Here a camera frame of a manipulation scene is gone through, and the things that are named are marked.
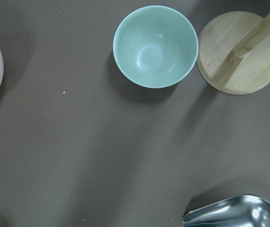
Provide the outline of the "metal ice scoop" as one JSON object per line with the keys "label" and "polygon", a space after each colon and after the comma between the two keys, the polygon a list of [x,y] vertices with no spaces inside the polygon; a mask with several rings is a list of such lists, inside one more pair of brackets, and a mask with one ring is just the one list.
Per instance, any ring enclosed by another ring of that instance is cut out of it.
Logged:
{"label": "metal ice scoop", "polygon": [[270,202],[238,195],[195,209],[183,216],[184,227],[270,227]]}

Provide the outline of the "mint green bowl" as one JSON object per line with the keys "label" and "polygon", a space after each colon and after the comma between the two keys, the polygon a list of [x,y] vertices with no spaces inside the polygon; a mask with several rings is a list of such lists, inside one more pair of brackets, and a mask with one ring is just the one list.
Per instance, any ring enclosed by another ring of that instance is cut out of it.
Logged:
{"label": "mint green bowl", "polygon": [[184,79],[198,52],[192,23],[166,6],[135,10],[122,20],[113,37],[118,69],[129,81],[146,88],[165,88]]}

